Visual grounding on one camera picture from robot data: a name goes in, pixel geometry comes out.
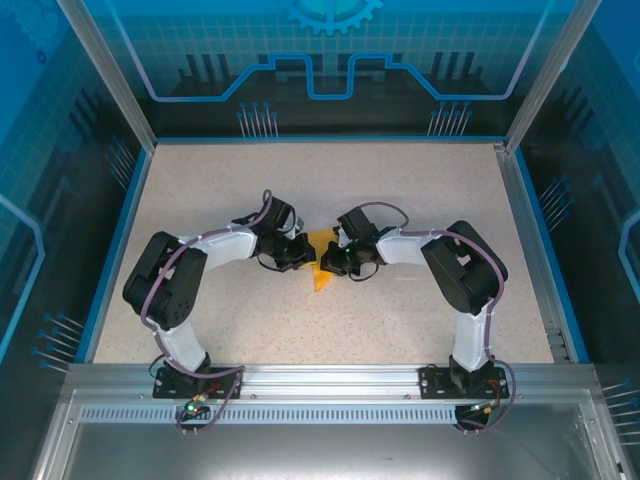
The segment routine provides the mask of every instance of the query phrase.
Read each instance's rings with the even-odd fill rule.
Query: speckled work surface
[[[495,354],[551,362],[537,301],[491,145],[320,143],[159,145],[111,299],[96,362],[147,363],[152,336],[121,292],[153,233],[197,234],[259,209],[264,188],[295,206],[307,231],[330,228],[359,203],[404,208],[407,230],[469,221],[509,269],[494,316]],[[391,210],[371,208],[379,225]],[[393,265],[365,283],[333,278],[320,293],[310,270],[278,274],[255,259],[202,280],[191,314],[214,362],[402,364],[446,362],[454,311],[424,267]]]

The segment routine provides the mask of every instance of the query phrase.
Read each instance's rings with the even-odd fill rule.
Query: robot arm
[[[200,345],[189,314],[195,304],[204,272],[233,260],[268,255],[274,270],[297,269],[315,260],[315,251],[301,233],[303,222],[293,207],[272,197],[268,214],[249,228],[257,214],[233,220],[228,230],[200,238],[178,258],[170,275],[160,284],[149,306],[147,320],[154,324],[154,335],[177,365],[190,372],[208,367],[208,355]],[[142,253],[127,280],[123,297],[137,314],[141,313],[152,284],[171,255],[193,237],[174,237],[156,233]]]
[[[336,275],[359,275],[364,263],[378,266],[410,263],[431,269],[440,291],[456,310],[451,379],[461,391],[473,389],[477,372],[491,363],[486,354],[485,334],[488,334],[487,308],[499,288],[493,267],[469,245],[436,231],[409,234],[395,227],[378,231],[358,207],[340,217],[338,223],[337,241],[329,245],[321,260],[324,270]],[[459,221],[447,232],[479,246],[498,265],[506,280],[504,264],[471,225]]]

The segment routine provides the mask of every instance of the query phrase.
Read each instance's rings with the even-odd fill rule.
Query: yellow object
[[[327,286],[329,280],[333,276],[333,273],[320,270],[320,259],[329,248],[329,242],[336,240],[336,235],[332,229],[318,230],[316,232],[309,233],[309,243],[316,251],[316,261],[311,263],[313,269],[313,283],[316,288],[316,292],[319,292]]]

